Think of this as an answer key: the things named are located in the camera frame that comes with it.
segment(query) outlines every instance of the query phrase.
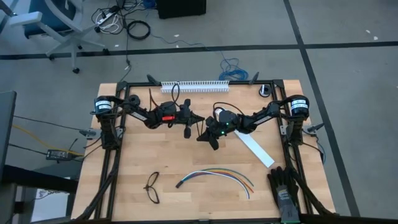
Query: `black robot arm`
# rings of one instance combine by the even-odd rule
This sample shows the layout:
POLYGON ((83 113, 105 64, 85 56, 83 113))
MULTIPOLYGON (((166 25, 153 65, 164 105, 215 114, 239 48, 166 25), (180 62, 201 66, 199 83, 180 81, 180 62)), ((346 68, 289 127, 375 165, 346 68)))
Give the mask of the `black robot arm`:
POLYGON ((214 150, 218 149, 217 139, 221 136, 226 136, 232 131, 239 131, 240 133, 249 134, 256 130, 260 124, 276 117, 281 117, 289 122, 288 125, 288 139, 291 143, 302 142, 302 126, 303 122, 308 118, 310 103, 308 98, 302 95, 290 96, 282 101, 272 101, 267 107, 263 108, 251 116, 244 114, 234 114, 231 111, 221 110, 219 120, 216 118, 215 110, 213 117, 206 119, 206 130, 197 138, 197 141, 208 141, 214 150), (286 115, 280 112, 280 107, 290 103, 292 115, 286 115))
POLYGON ((116 118, 123 113, 141 120, 149 129, 155 129, 161 124, 167 124, 169 128, 174 124, 184 124, 184 137, 189 138, 191 136, 191 125, 204 120, 203 117, 190 110, 190 104, 189 99, 186 99, 183 105, 168 101, 151 111, 147 111, 139 106, 140 99, 137 95, 131 95, 126 100, 115 96, 99 96, 95 99, 95 111, 91 114, 96 115, 101 124, 103 149, 113 150, 120 146, 114 123, 116 118))

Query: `white plastic strip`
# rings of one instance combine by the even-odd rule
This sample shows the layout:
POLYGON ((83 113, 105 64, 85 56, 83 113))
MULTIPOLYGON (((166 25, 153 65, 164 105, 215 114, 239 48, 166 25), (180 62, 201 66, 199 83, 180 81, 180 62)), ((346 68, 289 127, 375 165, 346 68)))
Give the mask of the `white plastic strip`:
MULTIPOLYGON (((220 109, 216 110, 216 113, 219 114, 221 112, 220 109)), ((242 140, 242 142, 254 153, 254 155, 259 158, 259 160, 269 168, 275 162, 271 156, 266 153, 266 151, 250 136, 250 134, 243 134, 239 131, 234 131, 235 134, 242 140)))
POLYGON ((162 93, 171 93, 173 86, 178 83, 181 93, 214 93, 228 92, 229 81, 182 81, 182 82, 162 82, 162 93))

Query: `glove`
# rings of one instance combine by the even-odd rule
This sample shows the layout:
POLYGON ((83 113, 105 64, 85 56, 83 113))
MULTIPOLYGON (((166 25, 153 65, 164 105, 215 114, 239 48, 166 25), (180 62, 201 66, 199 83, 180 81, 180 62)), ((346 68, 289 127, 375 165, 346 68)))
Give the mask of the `glove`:
POLYGON ((281 223, 300 223, 299 211, 297 210, 299 187, 290 176, 290 169, 281 167, 271 170, 267 175, 271 186, 272 195, 276 205, 279 207, 281 223))

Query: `white cable duct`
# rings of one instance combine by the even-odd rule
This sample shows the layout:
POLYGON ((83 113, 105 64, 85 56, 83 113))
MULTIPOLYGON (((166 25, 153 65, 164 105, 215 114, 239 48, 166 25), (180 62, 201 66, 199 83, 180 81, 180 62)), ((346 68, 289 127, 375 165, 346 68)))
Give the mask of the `white cable duct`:
POLYGON ((214 93, 228 92, 229 81, 182 81, 162 82, 162 93, 171 93, 173 86, 178 83, 181 93, 214 93))

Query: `colorful wires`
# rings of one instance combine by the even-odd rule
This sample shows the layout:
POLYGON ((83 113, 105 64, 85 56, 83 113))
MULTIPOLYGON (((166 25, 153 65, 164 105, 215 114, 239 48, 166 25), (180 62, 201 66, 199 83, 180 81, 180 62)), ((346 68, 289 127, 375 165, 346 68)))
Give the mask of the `colorful wires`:
POLYGON ((234 170, 224 169, 224 168, 209 168, 209 169, 194 171, 194 172, 186 175, 175 187, 179 188, 186 180, 197 177, 199 175, 207 175, 207 174, 219 175, 222 177, 227 177, 227 178, 235 180, 240 186, 242 186, 242 188, 244 189, 244 191, 246 193, 246 197, 248 199, 250 199, 249 190, 252 193, 254 193, 253 189, 244 180, 242 180, 239 176, 237 176, 237 174, 241 175, 252 185, 252 187, 254 187, 253 183, 245 175, 243 175, 239 172, 236 172, 234 170))

